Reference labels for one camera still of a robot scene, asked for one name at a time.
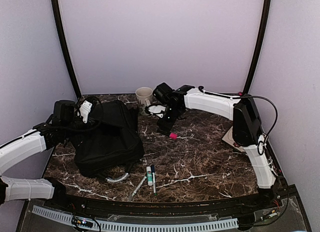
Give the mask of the black front rail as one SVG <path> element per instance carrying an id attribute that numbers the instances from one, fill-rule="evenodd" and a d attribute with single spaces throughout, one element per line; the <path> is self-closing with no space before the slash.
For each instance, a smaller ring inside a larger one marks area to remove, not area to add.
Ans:
<path id="1" fill-rule="evenodd" d="M 60 209 L 67 212 L 75 212 L 77 215 L 86 214 L 99 218 L 107 217 L 107 215 L 111 214 L 151 217 L 218 214 L 221 217 L 245 217 L 258 210 L 271 209 L 276 206 L 273 200 L 267 203 L 266 201 L 261 202 L 261 198 L 262 196 L 256 193 L 236 198 L 198 202 L 140 203 L 108 201 L 63 193 L 61 198 L 38 199 L 37 201 L 50 209 Z"/>

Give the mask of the pink cap black marker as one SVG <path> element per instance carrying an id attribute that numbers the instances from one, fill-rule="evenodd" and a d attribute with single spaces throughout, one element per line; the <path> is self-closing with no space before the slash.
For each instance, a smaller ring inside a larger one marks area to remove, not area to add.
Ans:
<path id="1" fill-rule="evenodd" d="M 171 133 L 171 134 L 169 135 L 169 137 L 170 137 L 171 139 L 173 139 L 173 140 L 176 140 L 177 137 L 178 137 L 178 135 L 175 134 L 175 133 Z"/>

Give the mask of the black frame post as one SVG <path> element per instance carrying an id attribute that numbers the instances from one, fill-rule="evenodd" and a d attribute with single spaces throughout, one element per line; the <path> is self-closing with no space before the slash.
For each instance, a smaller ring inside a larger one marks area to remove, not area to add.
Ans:
<path id="1" fill-rule="evenodd" d="M 72 88 L 73 88 L 73 91 L 74 91 L 76 98 L 80 99 L 82 97 L 82 93 L 81 93 L 80 86 L 79 86 L 79 83 L 76 78 L 76 73 L 75 73 L 75 70 L 73 67 L 69 48 L 67 45 L 67 40 L 66 40 L 65 31 L 64 31 L 59 0 L 51 0 L 51 7 L 52 7 L 55 27 L 56 27 L 56 31 L 57 31 L 57 35 L 58 35 L 58 39 L 59 39 L 59 43 L 60 43 L 60 48 L 61 48 L 64 62 L 66 65 L 68 76 L 69 76 L 69 79 L 70 79 L 70 82 L 71 82 L 71 85 L 72 85 Z"/>
<path id="2" fill-rule="evenodd" d="M 247 78 L 244 84 L 244 88 L 242 90 L 244 94 L 248 94 L 250 92 L 250 89 L 254 80 L 255 72 L 258 66 L 258 61 L 260 58 L 260 54 L 261 54 L 261 50 L 264 42 L 270 7 L 271 7 L 271 0 L 263 0 L 263 6 L 262 6 L 262 12 L 261 12 L 261 18 L 260 18 L 256 43 L 255 43 L 249 71 L 247 74 Z"/>

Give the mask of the black student backpack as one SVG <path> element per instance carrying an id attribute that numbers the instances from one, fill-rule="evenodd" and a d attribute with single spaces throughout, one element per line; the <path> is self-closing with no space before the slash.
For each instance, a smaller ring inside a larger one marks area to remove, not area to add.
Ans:
<path id="1" fill-rule="evenodd" d="M 138 134 L 138 113 L 120 100 L 103 103 L 90 113 L 90 119 L 101 119 L 101 124 L 70 138 L 74 163 L 82 176 L 110 184 L 129 177 L 133 165 L 145 154 Z"/>

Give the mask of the white clear pen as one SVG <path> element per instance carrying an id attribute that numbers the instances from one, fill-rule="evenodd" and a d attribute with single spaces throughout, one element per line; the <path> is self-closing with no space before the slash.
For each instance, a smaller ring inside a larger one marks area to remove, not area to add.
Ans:
<path id="1" fill-rule="evenodd" d="M 134 191 L 131 193 L 131 195 L 128 197 L 128 201 L 131 202 L 132 199 L 134 198 L 134 196 L 137 194 L 137 192 L 139 191 L 139 189 L 142 187 L 142 185 L 144 184 L 145 180 L 147 179 L 147 176 L 145 175 L 142 180 L 139 182 L 139 184 L 137 185 L 137 187 L 134 189 Z"/>

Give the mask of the floral square plate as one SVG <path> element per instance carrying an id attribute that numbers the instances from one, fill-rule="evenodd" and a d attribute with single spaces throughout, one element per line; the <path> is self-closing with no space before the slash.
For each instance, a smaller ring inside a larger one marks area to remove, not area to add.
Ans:
<path id="1" fill-rule="evenodd" d="M 229 128 L 229 130 L 224 134 L 221 139 L 224 143 L 231 146 L 231 148 L 238 153 L 246 155 L 246 151 L 243 149 L 242 146 L 238 145 L 233 139 L 233 126 Z"/>

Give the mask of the cream ceramic mug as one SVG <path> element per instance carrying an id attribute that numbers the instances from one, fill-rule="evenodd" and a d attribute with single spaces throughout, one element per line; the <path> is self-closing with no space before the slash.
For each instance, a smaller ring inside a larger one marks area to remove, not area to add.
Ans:
<path id="1" fill-rule="evenodd" d="M 146 107 L 150 106 L 153 101 L 153 90 L 149 87 L 140 87 L 135 91 L 138 101 L 139 112 L 142 116 L 146 116 Z"/>

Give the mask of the white glue stick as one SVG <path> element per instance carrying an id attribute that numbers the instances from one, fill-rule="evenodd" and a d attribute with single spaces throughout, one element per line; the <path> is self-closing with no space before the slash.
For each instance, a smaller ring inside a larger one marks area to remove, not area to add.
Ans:
<path id="1" fill-rule="evenodd" d="M 150 166 L 146 167 L 146 177 L 147 177 L 147 184 L 149 186 L 153 185 L 153 175 L 152 175 L 152 169 Z"/>

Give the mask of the right black frame post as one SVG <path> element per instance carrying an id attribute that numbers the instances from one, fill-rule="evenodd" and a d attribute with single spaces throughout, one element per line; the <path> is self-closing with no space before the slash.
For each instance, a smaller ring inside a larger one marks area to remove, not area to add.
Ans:
<path id="1" fill-rule="evenodd" d="M 261 12 L 261 18 L 260 18 L 256 43 L 255 43 L 249 71 L 247 74 L 247 78 L 244 84 L 244 88 L 242 90 L 244 94 L 248 94 L 250 92 L 250 89 L 254 80 L 255 72 L 258 66 L 258 61 L 260 58 L 260 54 L 261 54 L 261 50 L 264 42 L 270 7 L 271 7 L 271 0 L 263 0 L 263 6 L 262 6 L 262 12 Z"/>

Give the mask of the left black frame post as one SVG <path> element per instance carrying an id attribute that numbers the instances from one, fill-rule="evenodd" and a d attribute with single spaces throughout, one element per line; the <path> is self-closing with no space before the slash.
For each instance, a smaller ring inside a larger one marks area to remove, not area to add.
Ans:
<path id="1" fill-rule="evenodd" d="M 68 76 L 69 76 L 69 79 L 70 79 L 70 82 L 71 82 L 71 85 L 72 85 L 72 88 L 73 88 L 73 91 L 74 91 L 76 98 L 80 99 L 82 97 L 82 93 L 81 93 L 80 86 L 79 86 L 79 83 L 76 78 L 76 73 L 75 73 L 75 70 L 73 67 L 69 48 L 67 45 L 67 40 L 66 40 L 65 31 L 64 31 L 59 0 L 51 0 L 51 7 L 52 7 L 55 27 L 56 27 L 56 31 L 57 31 L 57 35 L 58 35 L 58 39 L 59 39 L 59 43 L 60 43 L 60 48 L 61 48 L 64 62 L 66 65 Z"/>

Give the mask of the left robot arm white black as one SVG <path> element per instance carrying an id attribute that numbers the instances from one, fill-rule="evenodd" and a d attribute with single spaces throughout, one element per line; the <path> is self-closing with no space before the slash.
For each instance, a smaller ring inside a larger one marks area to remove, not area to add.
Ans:
<path id="1" fill-rule="evenodd" d="M 40 154 L 71 139 L 71 137 L 95 130 L 102 119 L 88 120 L 83 117 L 62 119 L 53 114 L 35 125 L 27 133 L 0 146 L 0 203 L 15 200 L 45 199 L 60 210 L 71 205 L 66 187 L 53 177 L 40 179 L 17 179 L 5 176 L 11 167 L 25 159 Z"/>

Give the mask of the blue cap white marker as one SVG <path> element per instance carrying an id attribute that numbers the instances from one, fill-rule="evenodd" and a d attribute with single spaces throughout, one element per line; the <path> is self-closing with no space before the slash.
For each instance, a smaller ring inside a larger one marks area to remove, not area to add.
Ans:
<path id="1" fill-rule="evenodd" d="M 151 174 L 152 174 L 152 188 L 153 188 L 153 194 L 156 196 L 157 195 L 157 187 L 156 187 L 156 169 L 155 165 L 151 165 Z"/>

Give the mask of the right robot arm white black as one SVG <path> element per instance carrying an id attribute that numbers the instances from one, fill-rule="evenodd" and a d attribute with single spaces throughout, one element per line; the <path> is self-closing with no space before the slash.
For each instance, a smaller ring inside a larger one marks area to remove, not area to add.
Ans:
<path id="1" fill-rule="evenodd" d="M 165 82 L 158 85 L 152 94 L 159 104 L 148 103 L 144 112 L 157 116 L 158 133 L 170 138 L 175 137 L 171 129 L 186 109 L 205 111 L 232 121 L 232 139 L 244 149 L 256 175 L 258 195 L 255 205 L 266 209 L 274 202 L 277 176 L 272 160 L 267 157 L 269 133 L 262 129 L 255 96 L 208 92 L 203 86 L 192 85 L 183 85 L 174 90 Z"/>

